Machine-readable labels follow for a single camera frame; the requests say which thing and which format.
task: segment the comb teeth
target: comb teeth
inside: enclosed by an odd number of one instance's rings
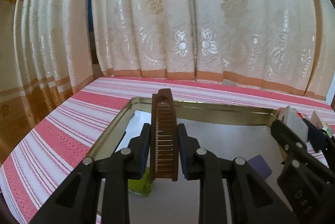
[[[177,119],[170,89],[152,95],[150,177],[178,179]]]

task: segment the metal tray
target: metal tray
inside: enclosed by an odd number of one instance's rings
[[[208,104],[184,100],[175,100],[174,103],[177,118],[207,123],[266,125],[270,127],[279,116],[277,110],[266,108]],[[109,157],[122,139],[135,110],[151,112],[151,99],[143,97],[130,99],[94,143],[87,156],[95,160]]]

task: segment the pink stripe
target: pink stripe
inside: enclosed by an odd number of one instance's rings
[[[213,84],[213,83],[178,81],[178,80],[161,80],[161,79],[144,79],[144,78],[139,79],[139,78],[134,78],[134,77],[102,77],[102,78],[121,79],[121,80],[128,79],[128,80],[135,80],[135,81],[170,83],[170,84],[179,84],[179,85],[185,85],[185,86],[203,87],[207,89],[214,89],[214,90],[220,90],[220,91],[227,91],[227,92],[233,92],[233,93],[265,97],[268,99],[289,101],[292,103],[305,104],[309,106],[315,106],[315,107],[332,110],[332,108],[328,104],[309,99],[308,97],[304,99],[304,98],[297,97],[294,95],[286,95],[286,94],[281,94],[281,93],[274,93],[274,92],[269,92],[269,91],[264,91],[264,90],[257,90],[257,89],[237,87],[237,86],[220,85],[220,84]]]
[[[37,146],[39,146],[42,150],[45,150],[47,154],[49,154],[49,159],[55,164],[55,165],[58,165],[58,166],[62,166],[63,169],[65,169],[68,174],[71,172],[71,170],[69,170],[69,168],[64,165],[60,160],[57,159],[57,156],[54,155],[53,152],[51,152],[49,150],[48,147],[46,147],[43,142],[41,142],[39,139],[38,139],[38,136],[37,136],[37,133],[35,133],[34,131],[31,131],[31,136],[35,139],[35,143]]]
[[[61,113],[61,114],[64,114],[68,117],[71,117],[71,119],[73,120],[76,120],[82,124],[86,124],[88,127],[91,127],[91,128],[94,128],[96,130],[100,130],[100,131],[104,131],[106,127],[103,127],[103,126],[100,126],[100,125],[97,125],[97,124],[94,124],[94,123],[91,123],[90,121],[88,121],[88,118],[85,118],[83,117],[81,114],[79,113],[75,113],[71,110],[67,110],[66,108],[58,108],[58,111]]]
[[[62,121],[59,121],[56,118],[52,117],[51,114],[49,114],[47,116],[47,119],[53,121],[54,124],[56,124],[55,126],[58,125],[61,128],[66,128],[66,130],[68,132],[70,132],[71,134],[79,137],[81,140],[83,140],[85,142],[88,142],[88,143],[91,143],[92,145],[94,144],[95,140],[90,139],[89,137],[83,135],[81,132],[77,132],[77,131],[73,130],[69,125],[63,124]]]
[[[93,121],[93,122],[96,122],[96,123],[99,123],[99,124],[103,124],[105,126],[108,126],[110,121],[105,121],[105,120],[100,120],[100,119],[97,119],[93,116],[89,116],[89,115],[86,115],[84,113],[80,113],[78,112],[77,110],[73,109],[73,108],[70,108],[68,106],[63,106],[62,109],[68,113],[73,113],[73,114],[76,114],[77,116],[79,116],[81,119],[85,119],[85,121],[87,121],[87,119]]]
[[[85,87],[84,90],[85,92],[91,92],[91,93],[97,93],[99,92],[99,90],[94,90],[91,89],[91,87],[96,87],[98,89],[101,90],[101,88],[106,88],[109,91],[100,91],[101,93],[105,93],[111,96],[115,96],[115,97],[127,97],[126,93],[128,92],[128,97],[127,98],[131,98],[134,96],[134,92],[135,91],[139,91],[142,93],[148,93],[147,96],[151,95],[152,93],[156,93],[158,88],[157,87],[150,87],[150,84],[147,84],[148,87],[140,87],[138,89],[136,89],[136,84],[137,81],[131,81],[129,82],[128,86],[125,86],[123,83],[119,83],[118,81],[115,81],[113,79],[110,78],[105,78],[105,80],[107,80],[107,82],[94,82],[92,84],[90,84],[89,86]],[[268,98],[264,98],[264,97],[258,97],[258,96],[254,96],[254,95],[247,95],[247,94],[238,94],[235,92],[229,92],[229,91],[221,91],[220,93],[217,94],[217,96],[214,96],[215,90],[209,90],[207,88],[201,88],[201,87],[193,87],[192,88],[192,93],[189,92],[189,88],[187,86],[181,86],[181,85],[169,85],[169,87],[172,90],[172,94],[174,96],[175,99],[188,99],[188,100],[194,100],[194,101],[199,101],[201,100],[202,102],[207,102],[207,103],[224,103],[224,104],[232,104],[232,105],[253,105],[256,107],[262,107],[262,108],[276,108],[278,107],[278,105],[286,107],[287,105],[291,105],[291,102],[287,102],[287,101],[280,101],[280,100],[276,100],[276,99],[268,99]],[[126,93],[117,93],[117,90],[122,89],[123,91],[127,91]],[[203,93],[211,93],[210,96],[206,96]],[[253,100],[257,100],[257,104],[255,103],[251,103],[251,101]],[[302,104],[297,104],[299,107],[301,106],[302,108],[313,108],[311,106],[306,106],[306,105],[302,105]],[[324,109],[320,107],[317,107],[319,113],[322,112],[322,110],[329,112],[328,109]]]
[[[36,127],[37,133],[69,165],[76,167],[89,151],[89,147],[43,119]]]
[[[26,222],[26,220],[22,217],[22,214],[21,214],[21,212],[20,212],[20,210],[19,210],[19,208],[17,207],[17,203],[16,203],[16,200],[15,200],[15,198],[14,198],[14,196],[12,195],[13,193],[11,192],[11,190],[9,189],[9,185],[8,185],[8,180],[7,180],[7,176],[6,176],[6,174],[5,174],[5,171],[4,171],[4,169],[2,170],[2,174],[1,174],[1,176],[2,176],[2,179],[3,179],[3,182],[4,182],[4,184],[3,185],[1,185],[1,187],[2,187],[2,193],[3,194],[5,194],[4,195],[4,198],[6,198],[6,193],[7,193],[7,196],[8,196],[8,198],[10,199],[9,200],[9,202],[11,203],[11,206],[12,206],[12,208],[15,210],[15,213],[16,213],[16,215],[18,216],[18,218],[20,218],[18,221],[20,222],[20,223],[25,223]]]
[[[46,190],[46,192],[49,195],[52,194],[54,189],[50,189],[49,186],[47,185],[47,183],[42,179],[41,175],[39,174],[40,169],[39,169],[38,165],[35,162],[32,162],[33,159],[32,159],[32,161],[29,159],[27,151],[26,151],[25,147],[23,147],[23,142],[24,142],[24,140],[22,140],[19,143],[19,146],[21,148],[21,151],[22,151],[22,154],[23,154],[23,157],[24,157],[25,161],[30,166],[31,171],[35,174],[35,177],[38,179],[39,184]]]
[[[127,103],[128,99],[119,97],[105,96],[93,93],[79,91],[72,96],[73,99],[80,100],[86,103],[91,103],[111,109],[121,110]]]
[[[34,153],[34,148],[31,147],[29,142],[23,139],[21,143],[26,146],[26,152],[30,154],[32,160],[36,163],[36,167],[45,176],[45,179],[52,185],[53,188],[50,188],[50,190],[51,192],[53,192],[55,190],[55,187],[57,187],[57,182],[54,180],[53,176],[44,168],[43,162],[41,161],[42,159],[39,159],[38,156]]]
[[[86,108],[90,108],[92,110],[97,110],[106,114],[118,114],[120,110],[116,110],[116,109],[111,109],[111,108],[107,108],[107,107],[102,107],[99,105],[94,105],[92,103],[87,103],[84,101],[78,101],[76,99],[69,99],[70,103],[76,104],[77,106],[84,106]]]
[[[20,162],[17,159],[16,151],[14,150],[11,155],[14,166],[16,168],[16,172],[19,175],[19,178],[22,181],[22,184],[26,189],[28,195],[30,194],[30,197],[32,201],[35,202],[35,205],[39,207],[42,206],[42,201],[39,199],[40,197],[35,195],[34,188],[32,187],[32,185],[29,184],[28,177],[26,177],[26,175],[23,173],[23,170],[21,169]]]
[[[22,184],[19,175],[14,166],[12,156],[9,156],[3,164],[4,172],[8,181],[9,188],[16,200],[17,206],[23,217],[29,222],[37,213],[37,209],[28,196],[24,185]]]

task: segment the floral curtain pattern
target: floral curtain pattern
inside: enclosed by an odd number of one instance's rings
[[[92,6],[105,75],[209,81],[318,99],[333,78],[329,0],[92,0]]]
[[[2,163],[38,122],[93,81],[93,71],[86,0],[0,0],[0,11]]]

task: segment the gold tray rim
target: gold tray rim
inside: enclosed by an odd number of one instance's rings
[[[89,149],[87,153],[87,157],[95,158],[98,154],[100,148],[103,146],[104,142],[108,139],[110,134],[113,132],[115,127],[118,125],[120,120],[126,114],[126,112],[131,109],[133,106],[137,104],[151,105],[152,99],[146,97],[133,97],[131,98],[126,105],[118,112],[118,114],[113,118],[113,120],[109,123],[109,125],[102,132],[100,137],[96,140],[93,146]],[[272,122],[275,121],[279,116],[279,111],[276,109],[268,109],[262,107],[254,107],[254,106],[242,106],[242,105],[232,105],[232,104],[216,104],[216,103],[205,103],[200,101],[189,101],[189,100],[174,100],[176,110],[179,108],[184,109],[211,109],[214,111],[224,111],[235,113],[249,113],[253,116],[257,115],[261,117],[261,120],[265,119],[268,116],[267,123],[246,123],[246,124],[237,124],[237,125],[266,125],[268,127],[271,126]]]

